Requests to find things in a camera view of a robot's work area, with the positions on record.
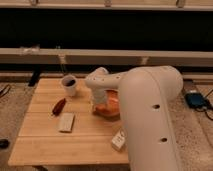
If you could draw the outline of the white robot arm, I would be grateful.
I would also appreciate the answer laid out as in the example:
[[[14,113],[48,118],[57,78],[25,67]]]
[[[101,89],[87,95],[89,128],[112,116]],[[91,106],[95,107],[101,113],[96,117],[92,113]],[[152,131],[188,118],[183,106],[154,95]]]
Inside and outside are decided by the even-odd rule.
[[[95,105],[107,101],[107,90],[118,92],[131,171],[183,171],[168,110],[168,101],[183,88],[177,69],[136,67],[111,74],[100,67],[85,78],[85,84]]]

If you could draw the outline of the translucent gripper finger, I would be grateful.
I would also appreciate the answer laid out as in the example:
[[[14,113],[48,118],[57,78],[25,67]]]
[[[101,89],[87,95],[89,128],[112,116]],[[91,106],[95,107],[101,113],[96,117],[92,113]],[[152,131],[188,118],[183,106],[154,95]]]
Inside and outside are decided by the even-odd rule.
[[[100,110],[100,105],[99,104],[93,106],[93,111],[94,112],[98,112],[99,110]]]

